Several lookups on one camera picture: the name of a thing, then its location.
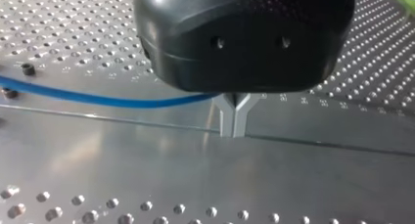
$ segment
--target black screw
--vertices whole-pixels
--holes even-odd
[[[22,64],[22,71],[25,75],[35,75],[36,70],[34,69],[34,65],[32,64]]]
[[[9,89],[9,88],[3,88],[2,92],[3,92],[4,96],[8,99],[15,99],[19,95],[18,91],[12,90],[12,89]]]

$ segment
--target metal plate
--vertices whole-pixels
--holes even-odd
[[[394,0],[356,0],[338,70],[313,92],[414,112],[415,26]]]
[[[410,223],[414,157],[379,155],[217,134],[1,110],[0,203],[4,223]],[[48,192],[49,199],[37,197]],[[83,195],[81,205],[74,197]],[[106,202],[117,199],[116,208]],[[146,202],[152,204],[149,211]],[[11,219],[8,210],[24,204]],[[177,205],[185,207],[176,214]],[[214,207],[217,215],[207,216]],[[245,210],[247,221],[238,213]]]
[[[152,74],[132,17],[131,0],[0,0],[0,74],[118,98],[188,95]],[[25,63],[36,66],[35,76],[23,75]],[[206,103],[138,112],[20,95],[6,105],[195,128],[210,128],[216,115]]]

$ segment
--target blue tube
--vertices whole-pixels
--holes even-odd
[[[51,98],[68,100],[82,104],[101,105],[108,107],[127,108],[127,109],[160,109],[174,107],[186,104],[192,104],[204,100],[211,99],[218,94],[200,94],[194,96],[186,96],[174,99],[161,100],[132,100],[118,99],[99,95],[83,94],[68,90],[56,89],[42,85],[36,85],[19,81],[13,78],[0,75],[0,85],[13,90],[43,95]]]

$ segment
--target metal bracket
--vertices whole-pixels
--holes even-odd
[[[220,109],[220,136],[245,137],[248,113],[261,94],[222,94],[213,99]]]

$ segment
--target black plastic casing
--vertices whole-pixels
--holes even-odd
[[[354,0],[134,0],[155,74],[195,92],[291,92],[333,71]]]

